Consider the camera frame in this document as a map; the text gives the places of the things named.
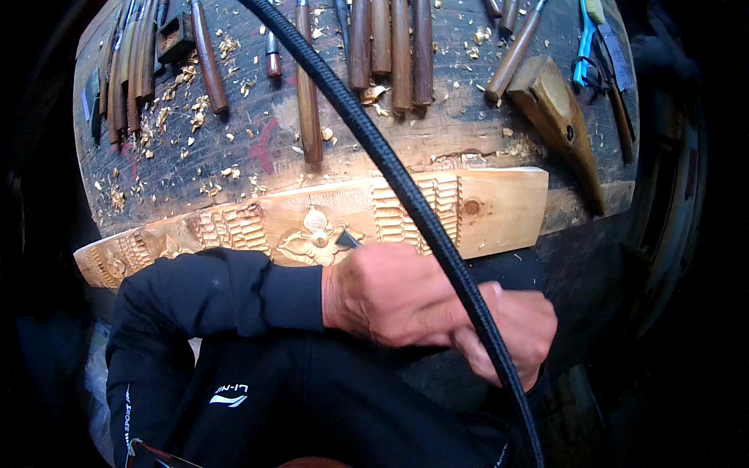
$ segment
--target workbench surface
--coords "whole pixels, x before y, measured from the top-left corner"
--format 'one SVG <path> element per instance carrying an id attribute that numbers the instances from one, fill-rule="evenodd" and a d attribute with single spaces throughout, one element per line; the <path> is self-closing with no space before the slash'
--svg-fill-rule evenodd
<path id="1" fill-rule="evenodd" d="M 618 36 L 634 73 L 629 42 L 616 4 L 614 0 L 602 3 L 607 21 Z M 288 18 L 293 18 L 293 1 L 276 0 L 276 4 Z M 80 96 L 87 78 L 100 64 L 100 42 L 106 42 L 118 7 L 118 0 L 107 2 L 82 35 L 76 55 L 73 92 L 76 150 L 92 217 L 102 237 L 212 204 L 237 201 L 243 192 L 257 192 L 256 185 L 244 176 L 256 175 L 256 182 L 267 187 L 267 195 L 299 188 L 301 174 L 305 175 L 304 187 L 376 175 L 373 174 L 374 164 L 319 92 L 321 126 L 330 128 L 337 142 L 335 145 L 332 139 L 323 142 L 322 169 L 316 174 L 311 172 L 303 155 L 295 150 L 301 144 L 295 138 L 300 128 L 294 59 L 281 46 L 283 78 L 280 82 L 269 81 L 265 76 L 266 37 L 261 33 L 261 23 L 233 0 L 204 3 L 209 30 L 215 32 L 221 28 L 224 31 L 221 37 L 210 34 L 214 49 L 218 50 L 227 34 L 240 41 L 240 47 L 230 52 L 227 59 L 218 60 L 230 106 L 228 120 L 221 121 L 208 111 L 203 126 L 191 133 L 189 121 L 195 112 L 189 110 L 189 106 L 185 109 L 185 105 L 195 104 L 195 99 L 205 94 L 199 66 L 196 66 L 197 76 L 189 90 L 186 84 L 180 84 L 173 100 L 161 100 L 155 105 L 155 112 L 142 113 L 142 128 L 153 130 L 155 136 L 147 148 L 140 138 L 132 136 L 121 148 L 108 145 L 106 121 L 102 122 L 101 145 L 97 145 L 90 137 Z M 521 5 L 528 11 L 532 7 L 529 2 Z M 311 9 L 315 8 L 323 9 L 316 16 L 316 26 L 323 35 L 313 40 L 313 46 L 346 82 L 346 61 L 339 48 L 340 34 L 335 31 L 338 22 L 333 3 L 314 3 Z M 172 0 L 168 18 L 181 11 L 189 11 L 189 5 Z M 432 4 L 432 15 L 437 47 L 432 106 L 424 115 L 409 113 L 390 122 L 378 115 L 373 106 L 366 107 L 367 114 L 407 169 L 423 172 L 535 165 L 550 174 L 542 234 L 591 220 L 572 172 L 561 156 L 547 149 L 530 122 L 509 99 L 503 99 L 497 108 L 476 87 L 486 86 L 500 63 L 497 52 L 504 56 L 507 51 L 506 46 L 497 44 L 497 30 L 488 19 L 484 2 L 442 0 L 440 8 Z M 548 1 L 542 15 L 527 56 L 549 55 L 562 73 L 571 77 L 571 63 L 577 56 L 582 31 L 580 3 L 576 0 Z M 524 20 L 525 16 L 518 18 L 516 32 L 520 31 Z M 491 39 L 480 46 L 472 41 L 479 27 L 489 27 L 492 31 Z M 466 46 L 468 49 L 475 46 L 479 57 L 472 59 Z M 229 76 L 229 69 L 234 67 L 239 68 Z M 240 92 L 242 83 L 255 80 L 253 87 L 246 87 L 249 94 L 244 97 Z M 161 97 L 167 85 L 174 82 L 174 72 L 158 76 L 156 96 Z M 389 86 L 386 80 L 381 84 Z M 637 136 L 634 162 L 627 165 L 622 161 L 608 97 L 599 97 L 591 105 L 581 104 L 604 188 L 607 216 L 629 208 L 637 173 L 640 118 L 636 88 L 625 91 L 623 97 Z M 382 109 L 391 109 L 390 92 L 378 103 Z M 171 108 L 171 113 L 166 117 L 166 132 L 161 133 L 156 119 L 161 108 L 166 106 Z M 512 136 L 503 136 L 504 128 L 511 129 Z M 233 141 L 227 134 L 234 136 Z M 190 136 L 195 141 L 188 147 Z M 147 158 L 144 149 L 152 151 L 153 157 Z M 181 153 L 185 150 L 189 154 L 182 159 Z M 233 165 L 240 169 L 242 177 L 222 178 L 220 172 Z M 219 182 L 222 190 L 215 196 L 201 192 L 201 186 L 208 186 L 209 182 Z M 113 192 L 124 194 L 122 208 L 113 206 L 116 205 L 111 200 Z"/>

